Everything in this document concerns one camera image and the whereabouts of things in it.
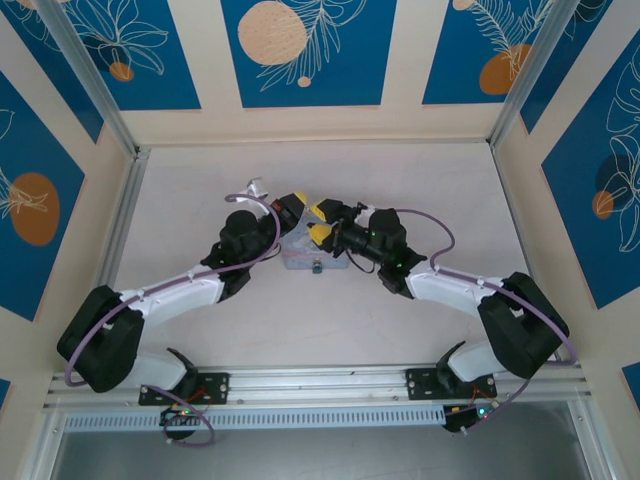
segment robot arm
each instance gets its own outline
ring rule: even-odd
[[[305,198],[300,193],[290,194],[275,200],[271,207],[278,216],[280,235],[284,235],[298,224]],[[114,292],[106,285],[92,290],[60,338],[58,353],[70,361],[90,330],[117,309],[77,358],[75,369],[80,376],[98,393],[118,385],[157,385],[190,394],[195,367],[175,350],[139,351],[142,335],[188,310],[238,293],[251,278],[251,262],[268,250],[275,234],[272,215],[258,219],[246,210],[233,212],[220,231],[220,241],[185,274],[135,290]]]
[[[378,277],[390,292],[443,303],[482,321],[487,341],[458,344],[438,362],[438,379],[452,394],[460,384],[505,370],[529,379],[562,343],[536,315],[489,285],[516,294],[569,334],[560,315],[523,273],[504,280],[478,278],[430,265],[407,245],[407,232],[394,209],[350,207],[327,199],[311,210],[329,224],[309,225],[312,240],[322,250],[337,257],[348,249],[379,265]],[[362,220],[368,220],[366,227]]]

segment white platform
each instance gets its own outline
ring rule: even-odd
[[[310,202],[427,211],[458,240],[442,263],[487,276],[526,271],[486,144],[273,143],[153,149],[116,288],[198,263],[237,208],[223,197],[255,176],[272,199],[303,190]],[[447,244],[437,225],[409,215],[402,221],[416,251],[431,255]],[[377,276],[355,268],[312,275],[275,259],[251,276],[235,297],[167,322],[145,343],[208,366],[408,364],[436,361],[454,343],[483,335],[478,320],[391,295]]]

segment white cable tray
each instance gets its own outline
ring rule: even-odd
[[[292,408],[216,410],[206,414],[217,430],[256,430],[273,428],[386,427],[444,425],[441,405],[367,408]],[[65,432],[157,431],[159,411],[75,413],[67,417]],[[196,419],[172,430],[204,429]]]

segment white line drawing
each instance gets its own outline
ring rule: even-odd
[[[509,76],[513,80],[520,72],[524,59],[523,47],[540,29],[551,11],[554,0],[540,0],[534,7],[533,0],[524,13],[516,16],[507,0],[452,0],[456,10],[466,10],[476,16],[480,34],[488,38],[493,49],[509,60]]]
[[[606,5],[607,0],[591,0],[591,2],[582,0],[576,7],[576,11],[571,17],[571,20],[569,20],[566,28],[564,29],[564,33],[571,40],[573,40],[573,37],[576,34],[576,27],[578,26],[578,23],[595,22],[598,17],[600,17],[600,14],[604,11]]]
[[[44,22],[35,10],[31,0],[2,0],[7,9],[18,19],[24,29],[36,40],[43,42],[51,50],[59,52],[58,44],[53,40]]]
[[[13,115],[15,112],[11,110],[0,110],[0,140],[9,132]],[[43,205],[47,194],[40,196],[29,195],[28,193],[16,188],[11,184],[0,167],[0,214],[5,218],[11,210],[15,209],[20,212],[20,208],[28,207],[41,212],[46,212],[47,207]]]
[[[355,8],[347,6],[358,2]],[[261,92],[286,82],[308,87],[332,50],[340,53],[338,29],[354,20],[367,0],[284,0],[255,4],[238,25],[245,53],[262,66]]]
[[[138,21],[137,0],[73,0],[63,8],[98,69],[121,81],[133,78],[132,65],[164,73],[153,49],[167,42],[169,32]]]
[[[629,253],[640,245],[640,144],[632,134],[640,125],[640,46],[622,71],[607,114],[612,133],[609,147],[615,172],[596,194],[594,213],[600,218],[619,214],[620,246]]]

